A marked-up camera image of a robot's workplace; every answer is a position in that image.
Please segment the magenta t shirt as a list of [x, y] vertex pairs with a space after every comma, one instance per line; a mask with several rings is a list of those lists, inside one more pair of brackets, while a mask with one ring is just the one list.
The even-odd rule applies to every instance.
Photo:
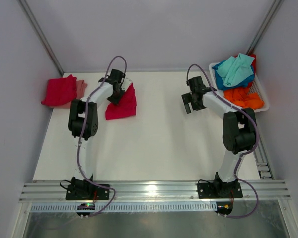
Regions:
[[105, 111], [106, 120], [123, 119], [136, 115], [137, 99], [133, 83], [128, 87], [118, 105], [110, 103]]

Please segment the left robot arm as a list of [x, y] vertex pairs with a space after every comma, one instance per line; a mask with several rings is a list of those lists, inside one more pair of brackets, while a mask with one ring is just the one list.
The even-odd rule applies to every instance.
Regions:
[[96, 135], [98, 106], [108, 100], [117, 104], [130, 86], [126, 74], [117, 69], [99, 80], [98, 87], [90, 95], [71, 101], [68, 129], [75, 139], [77, 168], [66, 188], [66, 200], [108, 200], [109, 185], [92, 184], [96, 159], [93, 155], [93, 138]]

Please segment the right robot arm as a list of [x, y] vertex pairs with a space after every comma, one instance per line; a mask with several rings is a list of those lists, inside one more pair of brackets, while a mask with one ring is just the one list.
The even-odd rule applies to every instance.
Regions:
[[226, 148], [220, 169], [213, 181], [199, 180], [197, 192], [200, 199], [242, 198], [237, 174], [244, 154], [251, 151], [257, 141], [255, 112], [251, 108], [241, 109], [207, 87], [200, 76], [187, 80], [190, 92], [183, 94], [186, 113], [205, 108], [211, 109], [223, 120], [222, 140]]

